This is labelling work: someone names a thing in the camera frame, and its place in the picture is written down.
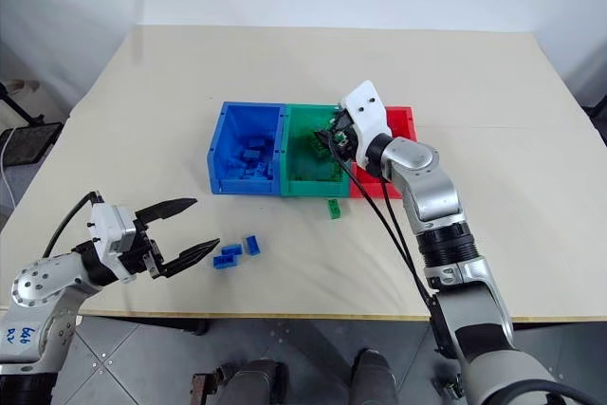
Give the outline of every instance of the cable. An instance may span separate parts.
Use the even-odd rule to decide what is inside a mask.
[[[428,290],[424,286],[424,284],[419,279],[419,275],[417,275],[417,270],[415,270],[414,260],[411,256],[411,252],[409,251],[409,247],[407,247],[407,242],[405,241],[405,236],[402,235],[402,230],[400,229],[400,225],[398,225],[398,221],[396,220],[395,212],[392,209],[392,203],[390,202],[390,196],[388,196],[388,189],[386,188],[386,181],[384,178],[381,179],[381,190],[383,191],[383,198],[386,201],[386,206],[388,207],[388,212],[390,213],[390,217],[392,218],[392,223],[394,223],[396,228],[396,233],[398,234],[398,238],[400,239],[400,244],[402,245],[407,257],[409,258],[409,270],[414,276],[415,284],[417,285],[417,289],[422,296],[426,296],[427,299],[430,299],[430,294]]]
[[[557,383],[556,381],[549,381],[547,379],[525,379],[523,381],[512,383],[501,391],[497,392],[495,396],[489,400],[488,404],[506,405],[516,397],[532,392],[546,392],[557,394],[559,396],[565,396],[575,400],[581,405],[600,405],[600,403],[594,398],[581,391],[578,391],[575,388],[572,388],[571,386]]]
[[[9,137],[7,138],[7,142],[5,142],[4,146],[2,147],[2,152],[0,152],[0,173],[2,173],[2,180],[4,181],[4,185],[7,186],[7,190],[9,191],[10,202],[12,203],[13,210],[15,210],[15,207],[17,205],[15,204],[15,195],[12,193],[12,190],[10,189],[9,182],[7,181],[7,175],[4,172],[4,153],[7,150],[7,146],[9,145],[10,139],[12,138],[12,135],[15,133],[16,129],[17,129],[17,127],[12,129],[12,131],[9,134]]]
[[[48,245],[46,246],[45,252],[42,255],[43,258],[48,258],[50,256],[50,252],[53,250],[53,247],[55,247],[55,244],[57,243],[57,239],[59,239],[59,236],[61,236],[61,233],[64,231],[64,228],[67,226],[69,221],[74,217],[74,215],[76,215],[76,212],[78,212],[80,209],[82,209],[83,206],[88,201],[90,201],[91,204],[102,203],[103,198],[101,198],[97,192],[90,192],[90,193],[87,193],[85,196],[83,196],[83,199],[81,199],[76,204],[76,206],[74,206],[72,208],[72,210],[67,213],[67,215],[64,217],[64,219],[62,220],[59,227],[57,227],[57,229],[53,233],[53,236],[50,238],[50,241],[48,241]]]
[[[348,175],[348,177],[350,177],[350,179],[352,179],[352,182],[354,182],[355,185],[359,188],[360,192],[362,193],[362,196],[364,196],[364,198],[367,200],[369,205],[373,208],[377,217],[379,217],[379,220],[383,224],[384,228],[388,231],[388,234],[390,234],[390,237],[392,238],[392,241],[395,243],[398,253],[400,253],[400,256],[402,256],[402,259],[404,260],[405,264],[409,268],[409,271],[413,274],[414,280],[416,279],[415,284],[417,285],[417,290],[419,291],[419,294],[421,295],[421,298],[424,301],[424,304],[427,307],[429,307],[430,306],[430,295],[428,293],[428,290],[426,290],[426,288],[419,281],[419,278],[417,277],[416,272],[414,272],[415,271],[414,264],[412,261],[410,261],[411,255],[407,255],[405,253],[402,246],[398,243],[398,240],[396,239],[396,236],[395,236],[394,232],[392,231],[392,228],[390,228],[388,221],[383,216],[383,213],[381,213],[381,211],[377,207],[377,204],[373,201],[373,199],[371,199],[371,196],[369,196],[367,191],[364,190],[364,188],[360,184],[359,180],[356,179],[356,177],[352,174],[352,172],[345,165],[343,160],[341,160],[341,158],[336,153],[335,144],[333,142],[333,135],[331,133],[329,133],[329,135],[327,136],[327,145],[329,146],[329,151],[331,152],[331,155],[333,156],[333,158],[338,162],[338,164],[343,169],[343,171]]]

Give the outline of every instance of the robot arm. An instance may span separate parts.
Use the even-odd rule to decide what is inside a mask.
[[[537,391],[562,385],[514,347],[506,305],[438,153],[426,144],[392,138],[385,108],[370,82],[341,100],[329,131],[318,136],[334,142],[331,147],[340,159],[356,158],[361,168],[401,191],[427,283],[437,291],[429,310],[438,351],[461,364],[468,403],[544,404],[546,394]],[[512,401],[504,401],[512,394]],[[549,397],[548,403],[571,403],[560,396],[552,400],[559,401]]]
[[[184,211],[195,199],[165,201],[135,214],[100,196],[91,201],[92,239],[24,267],[13,281],[9,310],[0,321],[0,403],[50,403],[85,299],[117,280],[129,283],[146,269],[153,278],[171,277],[219,243],[199,244],[164,264],[147,235],[148,223]]]

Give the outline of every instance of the green bin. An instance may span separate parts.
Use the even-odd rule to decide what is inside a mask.
[[[314,136],[325,129],[337,106],[288,104],[281,147],[282,196],[347,197],[348,175]]]

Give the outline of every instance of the blue bin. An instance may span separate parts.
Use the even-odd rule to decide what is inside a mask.
[[[213,193],[280,194],[285,105],[226,101],[207,154]]]

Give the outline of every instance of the gray tile floor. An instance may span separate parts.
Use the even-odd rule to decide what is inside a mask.
[[[77,334],[54,391],[56,405],[187,404],[194,373],[260,357],[288,365],[286,403],[345,404],[350,365],[363,347],[390,362],[403,404],[448,403],[432,381],[458,371],[433,351],[424,322],[213,320],[207,334],[195,336],[85,317]],[[607,403],[607,323],[524,329],[515,338],[555,377]]]

